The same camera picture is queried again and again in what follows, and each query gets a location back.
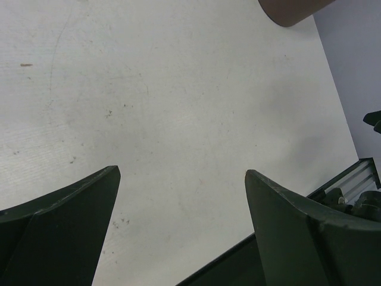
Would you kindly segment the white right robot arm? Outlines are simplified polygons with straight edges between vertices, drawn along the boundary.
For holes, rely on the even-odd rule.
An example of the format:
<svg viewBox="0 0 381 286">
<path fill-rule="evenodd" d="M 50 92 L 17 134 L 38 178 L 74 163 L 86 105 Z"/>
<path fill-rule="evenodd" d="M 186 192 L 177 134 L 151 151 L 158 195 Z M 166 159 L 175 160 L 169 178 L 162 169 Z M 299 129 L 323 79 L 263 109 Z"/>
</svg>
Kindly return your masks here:
<svg viewBox="0 0 381 286">
<path fill-rule="evenodd" d="M 380 179 L 373 159 L 361 159 L 324 194 L 325 206 L 380 222 Z"/>
</svg>

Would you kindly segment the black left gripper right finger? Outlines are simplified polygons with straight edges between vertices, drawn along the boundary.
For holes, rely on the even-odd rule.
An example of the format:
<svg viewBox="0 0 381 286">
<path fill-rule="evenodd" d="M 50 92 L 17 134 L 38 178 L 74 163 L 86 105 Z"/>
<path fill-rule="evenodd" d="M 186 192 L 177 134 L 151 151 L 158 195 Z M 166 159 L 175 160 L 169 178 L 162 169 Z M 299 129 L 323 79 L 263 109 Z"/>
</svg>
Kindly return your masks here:
<svg viewBox="0 0 381 286">
<path fill-rule="evenodd" d="M 380 192 L 334 209 L 256 170 L 245 188 L 267 285 L 380 284 Z"/>
</svg>

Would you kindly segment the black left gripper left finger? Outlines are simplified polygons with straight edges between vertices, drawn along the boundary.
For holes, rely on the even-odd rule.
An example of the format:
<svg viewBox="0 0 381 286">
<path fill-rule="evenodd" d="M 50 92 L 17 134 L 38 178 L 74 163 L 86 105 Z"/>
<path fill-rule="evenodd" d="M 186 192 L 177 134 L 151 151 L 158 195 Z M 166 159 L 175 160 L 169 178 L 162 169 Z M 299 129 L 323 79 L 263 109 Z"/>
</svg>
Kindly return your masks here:
<svg viewBox="0 0 381 286">
<path fill-rule="evenodd" d="M 1 285 L 91 285 L 119 185 L 107 166 L 1 210 Z"/>
</svg>

